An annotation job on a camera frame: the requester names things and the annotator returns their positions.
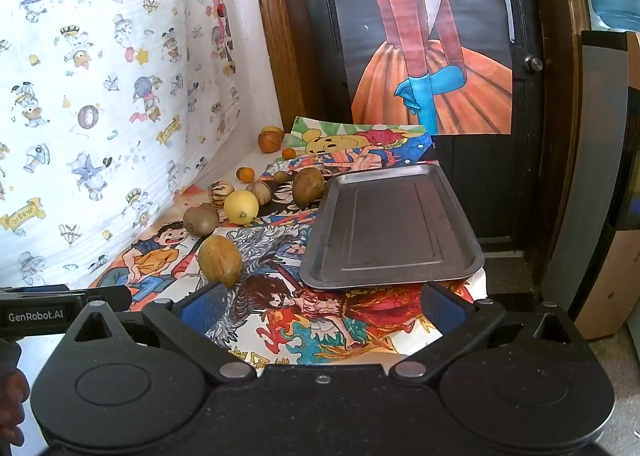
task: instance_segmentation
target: baking tray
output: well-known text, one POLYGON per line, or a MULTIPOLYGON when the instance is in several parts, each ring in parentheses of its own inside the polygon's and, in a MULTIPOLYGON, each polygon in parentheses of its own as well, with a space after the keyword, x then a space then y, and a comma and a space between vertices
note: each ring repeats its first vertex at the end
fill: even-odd
POLYGON ((331 178, 300 266, 315 289, 471 277, 484 256, 437 165, 331 178))

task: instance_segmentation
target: door frame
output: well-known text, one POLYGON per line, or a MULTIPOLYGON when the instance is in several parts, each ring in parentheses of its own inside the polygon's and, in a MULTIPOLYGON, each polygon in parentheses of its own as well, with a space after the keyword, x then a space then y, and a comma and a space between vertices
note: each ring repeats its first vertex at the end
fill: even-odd
MULTIPOLYGON (((289 131, 296 116, 324 114, 306 2, 259 1, 280 113, 289 131)), ((588 0, 538 3, 545 52, 544 132, 525 250, 536 282, 556 245, 571 188, 582 105, 580 33, 591 28, 588 0)))

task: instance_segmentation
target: striped melon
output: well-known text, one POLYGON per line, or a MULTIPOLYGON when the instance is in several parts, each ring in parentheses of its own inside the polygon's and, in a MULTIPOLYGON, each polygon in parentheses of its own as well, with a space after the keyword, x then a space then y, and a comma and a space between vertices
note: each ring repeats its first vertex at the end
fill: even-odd
POLYGON ((226 181, 218 181, 209 186, 209 203, 222 209, 225 206, 226 197, 235 190, 234 186, 226 181))

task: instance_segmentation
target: door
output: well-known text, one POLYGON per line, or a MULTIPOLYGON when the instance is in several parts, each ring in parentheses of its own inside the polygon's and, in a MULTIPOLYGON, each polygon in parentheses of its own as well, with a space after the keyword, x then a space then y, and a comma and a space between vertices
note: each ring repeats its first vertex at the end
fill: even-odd
MULTIPOLYGON (((327 114, 351 121, 334 0, 307 0, 327 114)), ((484 249, 526 245, 543 131, 542 36, 537 0, 505 0, 513 74, 511 134, 435 136, 436 155, 484 249)))

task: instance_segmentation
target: black robotic device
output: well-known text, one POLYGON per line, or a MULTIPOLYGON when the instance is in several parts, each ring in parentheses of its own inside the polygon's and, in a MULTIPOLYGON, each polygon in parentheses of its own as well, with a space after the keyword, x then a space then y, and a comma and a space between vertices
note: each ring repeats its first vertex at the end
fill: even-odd
POLYGON ((141 312, 89 302, 33 385, 44 454, 606 454, 594 441, 612 385, 552 303, 506 312, 425 284, 422 309, 444 336, 388 376, 270 365, 257 378, 188 325, 216 288, 141 312))

